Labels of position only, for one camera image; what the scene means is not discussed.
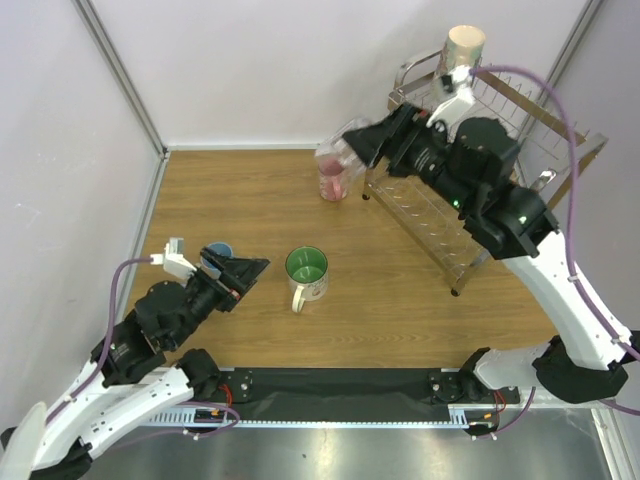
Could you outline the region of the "clear glass cup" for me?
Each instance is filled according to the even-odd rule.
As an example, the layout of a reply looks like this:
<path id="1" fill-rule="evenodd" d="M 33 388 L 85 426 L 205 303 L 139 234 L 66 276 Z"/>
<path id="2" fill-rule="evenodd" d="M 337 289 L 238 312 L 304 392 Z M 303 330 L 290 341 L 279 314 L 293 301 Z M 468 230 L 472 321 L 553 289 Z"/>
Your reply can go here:
<path id="1" fill-rule="evenodd" d="M 371 121 L 368 118 L 355 117 L 321 142 L 314 152 L 319 172 L 326 176 L 345 174 L 349 182 L 356 180 L 366 170 L 366 167 L 343 139 L 343 134 L 370 125 Z"/>

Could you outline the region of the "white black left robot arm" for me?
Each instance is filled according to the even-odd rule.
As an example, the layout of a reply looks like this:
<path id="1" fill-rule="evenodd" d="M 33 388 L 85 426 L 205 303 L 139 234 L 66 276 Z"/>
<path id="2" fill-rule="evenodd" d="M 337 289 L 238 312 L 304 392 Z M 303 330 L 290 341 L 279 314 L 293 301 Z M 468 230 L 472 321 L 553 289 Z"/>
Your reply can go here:
<path id="1" fill-rule="evenodd" d="M 122 320 L 109 301 L 106 334 L 73 383 L 52 405 L 37 403 L 2 433 L 2 478 L 79 479 L 114 443 L 166 409 L 220 395 L 222 410 L 229 410 L 231 391 L 209 353 L 191 349 L 170 368 L 163 366 L 165 355 L 212 313 L 232 311 L 270 262 L 209 247 L 201 256 L 215 274 L 189 262 L 179 238 L 161 253 L 123 262 L 160 266 L 172 278 L 151 286 Z"/>

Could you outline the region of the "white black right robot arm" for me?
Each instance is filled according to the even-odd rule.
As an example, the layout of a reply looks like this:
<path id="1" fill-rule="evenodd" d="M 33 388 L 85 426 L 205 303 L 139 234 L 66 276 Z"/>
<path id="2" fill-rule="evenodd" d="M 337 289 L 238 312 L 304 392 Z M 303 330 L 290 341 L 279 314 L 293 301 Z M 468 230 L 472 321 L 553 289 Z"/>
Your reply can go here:
<path id="1" fill-rule="evenodd" d="M 471 238 L 529 289 L 556 336 L 539 346 L 476 351 L 460 371 L 462 394 L 482 402 L 506 387 L 543 388 L 570 404 L 614 398 L 637 359 L 639 334 L 586 296 L 588 283 L 566 254 L 565 232 L 539 193 L 512 181 L 520 150 L 496 119 L 470 117 L 455 133 L 405 103 L 382 121 L 343 133 L 369 169 L 414 176 L 458 213 Z"/>

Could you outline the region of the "cream patterned ceramic mug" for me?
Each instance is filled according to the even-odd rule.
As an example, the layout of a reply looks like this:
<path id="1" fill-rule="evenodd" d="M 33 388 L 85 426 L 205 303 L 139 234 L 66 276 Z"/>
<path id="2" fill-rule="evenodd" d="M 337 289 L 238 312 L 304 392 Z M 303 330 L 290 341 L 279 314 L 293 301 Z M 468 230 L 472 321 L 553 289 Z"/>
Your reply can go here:
<path id="1" fill-rule="evenodd" d="M 436 77 L 441 77 L 459 66 L 475 68 L 480 64 L 486 35 L 472 25 L 451 28 L 441 50 Z"/>

